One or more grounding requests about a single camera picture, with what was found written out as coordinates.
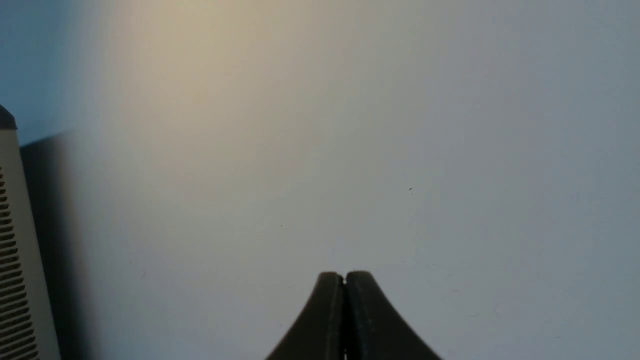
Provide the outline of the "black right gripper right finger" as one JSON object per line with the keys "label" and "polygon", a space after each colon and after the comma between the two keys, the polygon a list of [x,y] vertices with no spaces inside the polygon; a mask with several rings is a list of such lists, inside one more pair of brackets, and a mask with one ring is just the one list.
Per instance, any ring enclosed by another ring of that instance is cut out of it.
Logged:
{"label": "black right gripper right finger", "polygon": [[345,356],[348,360],[439,360],[394,308],[372,273],[346,275]]}

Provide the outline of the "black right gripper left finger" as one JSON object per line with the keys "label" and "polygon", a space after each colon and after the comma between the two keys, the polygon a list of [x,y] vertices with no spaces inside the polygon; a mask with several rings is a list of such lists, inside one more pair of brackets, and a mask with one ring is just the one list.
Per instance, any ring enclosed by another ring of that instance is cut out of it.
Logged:
{"label": "black right gripper left finger", "polygon": [[320,273],[297,319],[268,360],[343,360],[344,284],[336,272]]}

